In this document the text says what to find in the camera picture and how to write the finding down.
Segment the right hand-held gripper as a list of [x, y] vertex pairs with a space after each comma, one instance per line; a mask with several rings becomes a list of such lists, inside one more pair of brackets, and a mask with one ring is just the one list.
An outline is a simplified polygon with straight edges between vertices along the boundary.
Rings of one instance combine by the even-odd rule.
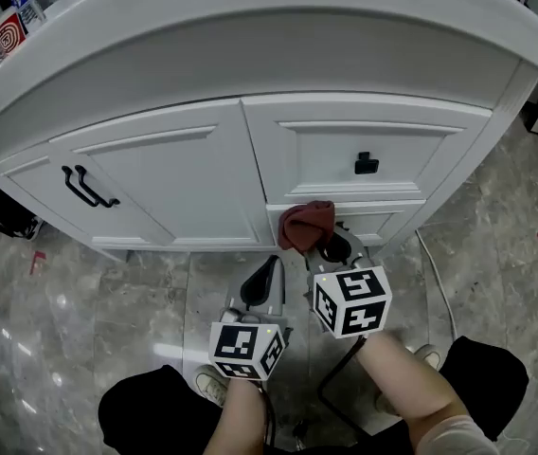
[[304, 258], [310, 308], [325, 331], [339, 339], [384, 329], [392, 291], [385, 270], [357, 236], [336, 224], [332, 244], [316, 246]]

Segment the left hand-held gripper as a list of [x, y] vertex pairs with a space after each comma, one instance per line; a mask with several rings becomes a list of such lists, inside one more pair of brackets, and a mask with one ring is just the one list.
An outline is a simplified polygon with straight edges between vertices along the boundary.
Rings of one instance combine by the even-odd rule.
[[277, 255], [238, 264], [220, 319], [211, 325], [208, 358], [227, 378], [267, 380], [289, 345], [283, 315], [285, 270]]

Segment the brown cloth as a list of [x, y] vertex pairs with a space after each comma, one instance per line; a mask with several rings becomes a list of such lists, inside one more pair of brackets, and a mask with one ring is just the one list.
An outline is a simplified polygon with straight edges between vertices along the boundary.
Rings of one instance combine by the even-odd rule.
[[285, 210], [278, 219], [278, 246], [300, 254], [326, 246], [334, 234], [332, 201], [312, 201]]

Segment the small white drawer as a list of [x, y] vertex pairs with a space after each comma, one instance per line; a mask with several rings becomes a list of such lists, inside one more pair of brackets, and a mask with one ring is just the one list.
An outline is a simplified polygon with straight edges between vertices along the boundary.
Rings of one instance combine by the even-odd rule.
[[[264, 223], [255, 236], [265, 246], [276, 246], [279, 216], [303, 204], [307, 201], [267, 204], [262, 216]], [[424, 204], [423, 199], [335, 202], [335, 222], [342, 224], [364, 246], [385, 246]]]

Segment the large white drawer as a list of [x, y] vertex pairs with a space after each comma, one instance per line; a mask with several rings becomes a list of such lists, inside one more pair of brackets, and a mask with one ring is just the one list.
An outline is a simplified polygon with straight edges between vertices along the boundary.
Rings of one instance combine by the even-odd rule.
[[[242, 99], [269, 204], [426, 200], [490, 119], [489, 109], [376, 93]], [[360, 152], [380, 161], [356, 175]]]

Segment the person's right forearm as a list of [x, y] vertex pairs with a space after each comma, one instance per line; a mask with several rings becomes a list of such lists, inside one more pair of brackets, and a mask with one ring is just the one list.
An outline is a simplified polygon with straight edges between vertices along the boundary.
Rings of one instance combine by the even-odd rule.
[[395, 337], [385, 332], [369, 335], [358, 358], [410, 429], [428, 430], [445, 419], [468, 413], [447, 380]]

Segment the person's left forearm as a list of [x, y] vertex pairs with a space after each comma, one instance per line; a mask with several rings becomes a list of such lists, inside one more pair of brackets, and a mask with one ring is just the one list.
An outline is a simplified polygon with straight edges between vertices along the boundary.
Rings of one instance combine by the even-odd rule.
[[267, 414], [260, 389], [229, 381], [223, 411], [203, 455], [263, 455]]

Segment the person's white left shoe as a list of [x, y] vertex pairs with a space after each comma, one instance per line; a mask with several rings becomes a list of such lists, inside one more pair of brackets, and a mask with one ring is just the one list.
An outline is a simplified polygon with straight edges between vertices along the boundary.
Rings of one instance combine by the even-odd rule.
[[219, 408], [224, 406], [228, 390], [228, 379], [224, 378], [213, 366], [199, 366], [193, 376], [197, 392]]

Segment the white cabinet door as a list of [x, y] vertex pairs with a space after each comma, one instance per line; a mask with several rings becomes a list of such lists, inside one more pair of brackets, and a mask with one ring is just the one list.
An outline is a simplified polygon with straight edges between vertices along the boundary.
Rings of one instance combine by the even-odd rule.
[[[97, 178], [120, 204], [106, 209], [88, 195], [78, 183], [76, 165]], [[87, 155], [49, 143], [36, 145], [0, 160], [0, 176], [69, 223], [92, 246], [140, 250], [167, 246], [173, 240]]]
[[52, 139], [90, 157], [191, 250], [273, 246], [266, 200], [237, 99], [114, 118]]

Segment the person's left leg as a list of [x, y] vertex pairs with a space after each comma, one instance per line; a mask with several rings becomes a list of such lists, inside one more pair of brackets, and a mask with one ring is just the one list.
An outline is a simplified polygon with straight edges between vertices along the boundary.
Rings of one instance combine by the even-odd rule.
[[103, 443], [119, 455], [202, 455], [221, 414], [170, 365], [117, 382], [98, 411]]

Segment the white cabinet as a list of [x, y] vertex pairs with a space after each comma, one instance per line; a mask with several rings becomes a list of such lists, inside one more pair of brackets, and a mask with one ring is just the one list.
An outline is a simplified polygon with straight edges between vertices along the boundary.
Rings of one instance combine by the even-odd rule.
[[[385, 246], [420, 227], [479, 165], [538, 83], [538, 0], [59, 0], [0, 65], [0, 160], [151, 110], [302, 93], [444, 100], [492, 115]], [[0, 176], [0, 190], [82, 233]]]

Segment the person's right leg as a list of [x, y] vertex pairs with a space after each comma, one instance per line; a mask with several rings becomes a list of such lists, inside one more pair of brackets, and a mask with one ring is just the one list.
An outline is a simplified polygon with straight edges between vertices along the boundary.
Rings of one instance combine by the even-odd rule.
[[504, 348], [459, 337], [439, 370], [475, 423], [496, 441], [522, 404], [527, 370]]

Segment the black white shoe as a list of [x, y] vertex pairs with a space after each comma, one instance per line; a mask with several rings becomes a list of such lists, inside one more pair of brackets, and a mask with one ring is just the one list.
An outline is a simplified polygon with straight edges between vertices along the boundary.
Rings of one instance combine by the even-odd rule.
[[38, 216], [34, 216], [28, 226], [23, 231], [14, 232], [16, 238], [24, 239], [27, 241], [34, 241], [38, 236], [45, 221]]

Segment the red white patterned box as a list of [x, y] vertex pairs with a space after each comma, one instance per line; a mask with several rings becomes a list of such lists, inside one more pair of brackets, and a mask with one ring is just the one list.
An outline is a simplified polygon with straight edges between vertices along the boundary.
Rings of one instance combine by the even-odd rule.
[[18, 48], [26, 40], [26, 32], [19, 14], [9, 7], [0, 14], [0, 46], [6, 55]]

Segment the clear water bottle blue label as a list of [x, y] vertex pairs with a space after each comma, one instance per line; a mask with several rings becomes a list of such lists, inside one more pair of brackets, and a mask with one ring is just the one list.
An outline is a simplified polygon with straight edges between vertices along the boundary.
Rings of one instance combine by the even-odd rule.
[[44, 11], [38, 0], [10, 0], [28, 34], [39, 30], [46, 21]]

